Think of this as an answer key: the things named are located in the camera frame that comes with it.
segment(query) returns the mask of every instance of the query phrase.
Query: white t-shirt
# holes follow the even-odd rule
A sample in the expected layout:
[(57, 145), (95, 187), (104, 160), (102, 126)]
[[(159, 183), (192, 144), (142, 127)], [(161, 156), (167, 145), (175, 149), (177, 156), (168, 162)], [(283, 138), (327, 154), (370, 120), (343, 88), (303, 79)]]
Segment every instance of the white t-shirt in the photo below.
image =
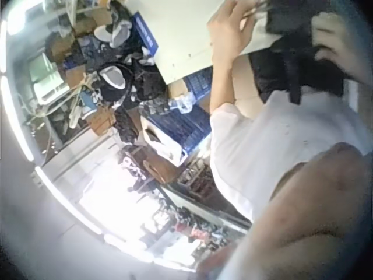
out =
[(219, 191), (255, 222), (283, 175), (339, 142), (363, 155), (373, 149), (371, 134), (340, 98), (302, 87), (302, 104), (275, 91), (255, 121), (235, 105), (224, 104), (211, 116), (211, 168)]

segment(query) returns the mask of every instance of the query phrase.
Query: blue plastic crate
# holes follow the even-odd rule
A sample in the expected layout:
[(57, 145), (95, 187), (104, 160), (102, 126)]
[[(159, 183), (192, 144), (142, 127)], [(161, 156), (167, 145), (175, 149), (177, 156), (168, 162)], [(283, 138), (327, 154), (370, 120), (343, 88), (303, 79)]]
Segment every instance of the blue plastic crate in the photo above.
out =
[(184, 77), (188, 90), (200, 101), (211, 92), (212, 66)]
[(211, 133), (210, 116), (199, 106), (194, 106), (188, 114), (173, 110), (167, 115), (144, 117), (178, 143), (186, 155)]

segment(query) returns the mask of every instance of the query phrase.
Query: white shirt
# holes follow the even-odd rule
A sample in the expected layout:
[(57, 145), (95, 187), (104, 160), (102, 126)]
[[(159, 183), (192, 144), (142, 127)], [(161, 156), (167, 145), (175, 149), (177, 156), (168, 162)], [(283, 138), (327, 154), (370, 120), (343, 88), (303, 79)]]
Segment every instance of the white shirt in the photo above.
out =
[(272, 93), (255, 121), (232, 104), (211, 116), (211, 168), (219, 191), (255, 222), (283, 175), (339, 142), (363, 155), (372, 151), (371, 134), (340, 98), (302, 87), (302, 104), (287, 92)]

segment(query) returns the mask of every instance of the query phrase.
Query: hand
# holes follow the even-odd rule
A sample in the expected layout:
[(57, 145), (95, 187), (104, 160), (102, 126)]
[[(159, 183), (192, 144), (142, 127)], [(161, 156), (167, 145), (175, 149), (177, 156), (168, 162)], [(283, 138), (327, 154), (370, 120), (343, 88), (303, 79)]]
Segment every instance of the hand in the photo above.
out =
[(233, 61), (250, 43), (255, 25), (251, 16), (240, 28), (242, 18), (254, 8), (253, 0), (226, 0), (207, 24), (213, 46), (213, 64), (231, 68)]
[(330, 60), (345, 73), (366, 85), (373, 86), (371, 67), (364, 54), (353, 44), (354, 38), (343, 19), (334, 13), (320, 13), (312, 19), (312, 42), (323, 46), (316, 60)]

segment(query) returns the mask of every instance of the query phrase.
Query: blue crate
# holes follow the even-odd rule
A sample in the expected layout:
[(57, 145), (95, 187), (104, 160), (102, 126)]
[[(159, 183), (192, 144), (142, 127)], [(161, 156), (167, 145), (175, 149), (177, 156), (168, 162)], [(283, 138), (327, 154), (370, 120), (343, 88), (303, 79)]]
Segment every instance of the blue crate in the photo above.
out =
[(188, 114), (173, 110), (167, 115), (144, 117), (178, 143), (186, 155), (211, 133), (210, 116), (199, 106), (194, 106)]
[(211, 92), (212, 67), (190, 74), (184, 78), (188, 90), (200, 101)]

